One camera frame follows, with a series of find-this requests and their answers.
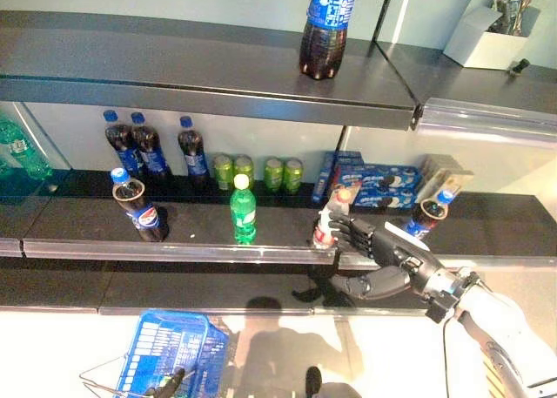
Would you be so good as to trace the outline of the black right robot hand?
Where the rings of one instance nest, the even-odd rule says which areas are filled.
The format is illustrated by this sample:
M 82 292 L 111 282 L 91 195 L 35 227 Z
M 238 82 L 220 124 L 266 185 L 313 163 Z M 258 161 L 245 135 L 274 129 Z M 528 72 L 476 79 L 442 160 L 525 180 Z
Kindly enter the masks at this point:
M 337 251 L 351 247 L 379 269 L 360 276 L 335 274 L 331 283 L 341 292 L 361 300 L 379 300 L 407 289 L 427 297 L 427 283 L 442 268 L 429 248 L 419 239 L 386 222 L 373 226 L 341 212 L 329 214 L 331 234 Z

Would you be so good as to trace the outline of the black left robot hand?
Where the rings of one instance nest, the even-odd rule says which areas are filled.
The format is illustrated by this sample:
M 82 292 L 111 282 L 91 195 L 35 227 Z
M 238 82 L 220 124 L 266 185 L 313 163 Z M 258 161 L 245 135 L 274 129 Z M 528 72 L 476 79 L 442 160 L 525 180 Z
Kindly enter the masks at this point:
M 145 391 L 147 397 L 170 398 L 173 397 L 184 380 L 188 380 L 195 374 L 195 370 L 186 371 L 184 368 L 177 368 L 169 377 L 165 377 L 161 386 L 149 387 Z

